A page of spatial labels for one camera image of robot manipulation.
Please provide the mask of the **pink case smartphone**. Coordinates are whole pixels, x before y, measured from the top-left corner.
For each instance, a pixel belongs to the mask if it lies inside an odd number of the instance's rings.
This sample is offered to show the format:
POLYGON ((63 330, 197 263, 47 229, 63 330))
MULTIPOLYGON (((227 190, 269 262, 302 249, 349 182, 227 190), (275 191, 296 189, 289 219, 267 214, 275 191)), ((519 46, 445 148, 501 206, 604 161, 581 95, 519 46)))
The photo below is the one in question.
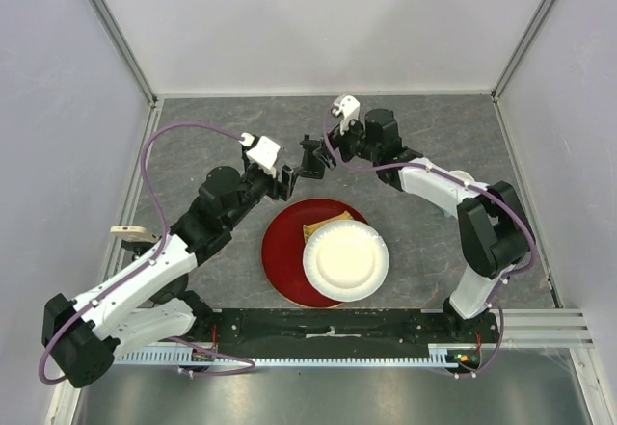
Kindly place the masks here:
POLYGON ((156 243, 160 236, 143 226, 112 226, 110 233, 125 242, 156 243))

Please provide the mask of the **black folding phone stand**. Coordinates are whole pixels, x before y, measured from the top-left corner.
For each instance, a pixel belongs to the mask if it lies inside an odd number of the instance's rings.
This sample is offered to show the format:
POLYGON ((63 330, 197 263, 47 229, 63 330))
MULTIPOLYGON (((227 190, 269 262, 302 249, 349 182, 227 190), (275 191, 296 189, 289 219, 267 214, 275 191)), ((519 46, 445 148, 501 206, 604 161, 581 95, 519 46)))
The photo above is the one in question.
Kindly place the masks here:
POLYGON ((303 149, 303 157, 300 167, 297 169, 299 177, 308 179, 323 179, 327 168, 317 159, 317 149, 325 143, 323 139, 313 139, 305 134, 300 146, 303 149))

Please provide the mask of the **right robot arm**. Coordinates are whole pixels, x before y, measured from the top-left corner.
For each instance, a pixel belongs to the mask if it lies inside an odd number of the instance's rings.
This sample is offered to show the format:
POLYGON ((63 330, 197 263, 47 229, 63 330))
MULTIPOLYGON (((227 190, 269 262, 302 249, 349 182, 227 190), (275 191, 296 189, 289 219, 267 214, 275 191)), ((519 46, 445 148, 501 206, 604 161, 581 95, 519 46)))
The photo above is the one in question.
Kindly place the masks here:
POLYGON ((442 304, 443 334, 466 340, 505 280, 526 273, 537 259, 513 185, 462 177, 434 163, 402 141, 390 110, 375 109, 365 121, 341 109, 328 114, 339 122, 321 128, 319 158, 328 173, 313 191, 367 214, 389 256, 376 291, 336 291, 332 298, 362 303, 378 295, 385 307, 417 308, 416 292, 437 294, 444 280, 451 289, 442 304))

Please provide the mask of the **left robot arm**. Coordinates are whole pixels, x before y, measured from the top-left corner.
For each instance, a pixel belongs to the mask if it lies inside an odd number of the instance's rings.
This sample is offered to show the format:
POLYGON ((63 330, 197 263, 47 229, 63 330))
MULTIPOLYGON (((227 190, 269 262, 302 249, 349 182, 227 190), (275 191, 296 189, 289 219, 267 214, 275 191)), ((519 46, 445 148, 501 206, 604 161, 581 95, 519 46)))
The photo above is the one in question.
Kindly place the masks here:
POLYGON ((233 229, 263 198, 287 200, 301 176, 299 168, 271 174, 256 162, 239 172, 213 169, 197 197, 174 224, 130 265, 73 299, 59 293, 43 310, 40 380, 48 360, 61 380, 75 388, 101 378, 116 358, 161 339, 185 335, 204 340, 211 331, 211 309, 196 293, 169 285, 213 257, 231 240, 233 229))

